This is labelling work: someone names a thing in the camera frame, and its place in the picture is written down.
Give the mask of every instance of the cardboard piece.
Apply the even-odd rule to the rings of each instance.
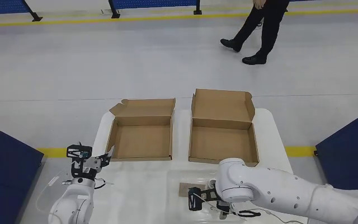
[[[172,114],[175,99],[122,100],[110,112],[115,116],[106,151],[114,145],[113,161],[172,159]]]
[[[235,157],[247,166],[258,164],[249,92],[197,89],[191,111],[189,161],[218,164]]]

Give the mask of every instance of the floor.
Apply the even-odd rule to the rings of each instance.
[[[241,63],[260,48],[260,30],[241,53],[219,44],[243,23],[0,27],[1,130],[35,148],[92,145],[101,116],[120,99],[176,97],[177,109],[189,109],[195,88],[251,92],[255,107],[273,113],[286,146],[316,145],[357,118],[356,14],[286,16],[264,66]],[[297,175],[325,183],[314,158],[290,162]]]

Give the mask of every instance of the railing post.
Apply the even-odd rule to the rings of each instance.
[[[30,13],[30,14],[32,15],[32,17],[34,18],[34,19],[32,20],[33,22],[38,22],[38,21],[40,21],[40,20],[43,19],[42,17],[39,17],[36,12],[33,12],[33,11],[31,10],[30,6],[26,3],[25,0],[22,0],[22,4],[25,6],[25,8],[29,11],[29,13]]]
[[[201,10],[200,10],[200,0],[196,0],[196,10],[194,10],[194,15],[201,15]]]
[[[117,10],[115,9],[114,5],[113,5],[113,0],[108,0],[110,6],[111,6],[111,11],[112,11],[112,18],[119,18],[121,16],[121,14],[119,14],[117,12]]]

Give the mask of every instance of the box flap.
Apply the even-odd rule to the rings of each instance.
[[[114,116],[171,116],[175,99],[122,100],[110,109]]]
[[[196,89],[193,118],[251,122],[255,115],[249,92]]]

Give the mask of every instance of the yellow floor line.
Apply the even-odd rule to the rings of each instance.
[[[286,146],[288,157],[312,157],[314,146]],[[66,158],[66,148],[38,148],[47,158]]]
[[[47,158],[66,158],[66,148],[38,148]]]
[[[56,15],[56,14],[44,14],[41,15],[40,13],[38,13],[40,17],[44,17],[44,18],[62,18],[62,17],[97,17],[97,16],[107,16],[110,17],[111,15],[104,15],[104,14],[100,14],[100,13],[96,13],[96,14],[61,14],[61,15]],[[34,18],[32,18],[32,16],[30,14],[28,15],[17,15],[17,16],[12,16],[12,15],[8,15],[8,16],[0,16],[0,20],[18,20],[18,19],[29,19],[29,20],[33,20]]]
[[[312,157],[314,146],[286,146],[286,154],[288,157]]]
[[[349,14],[358,13],[356,10],[325,10],[325,11],[301,11],[287,12],[289,16],[296,15],[322,15],[322,14]],[[40,22],[10,22],[0,23],[0,26],[27,26],[27,25],[50,25],[50,24],[84,24],[94,22],[130,22],[130,21],[153,21],[153,20],[183,20],[183,19],[200,19],[200,18],[233,18],[246,17],[248,13],[233,14],[210,14],[210,15],[182,15],[182,16],[154,16],[154,17],[137,17],[137,18],[105,18],[105,19],[89,19],[89,20],[61,20],[61,21],[40,21]]]

